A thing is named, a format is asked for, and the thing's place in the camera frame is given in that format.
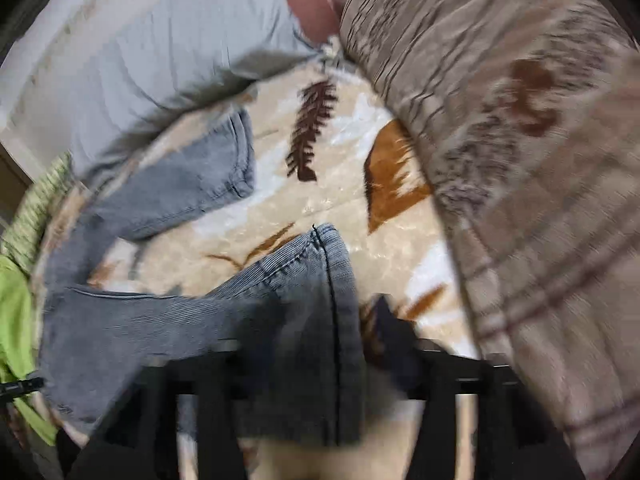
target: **jeans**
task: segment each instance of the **jeans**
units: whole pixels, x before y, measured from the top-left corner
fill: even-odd
[[[148,237],[249,193],[252,152],[247,135],[238,135],[248,131],[247,121],[234,115],[133,175],[90,206],[52,255],[39,371],[45,395],[79,429],[90,431],[153,358],[198,355],[222,339],[241,345],[268,339],[273,363],[266,383],[235,404],[239,434],[326,446],[358,439],[364,375],[358,304],[348,253],[333,226],[300,235],[202,298],[83,285],[117,237]],[[186,429],[193,430],[188,421]]]

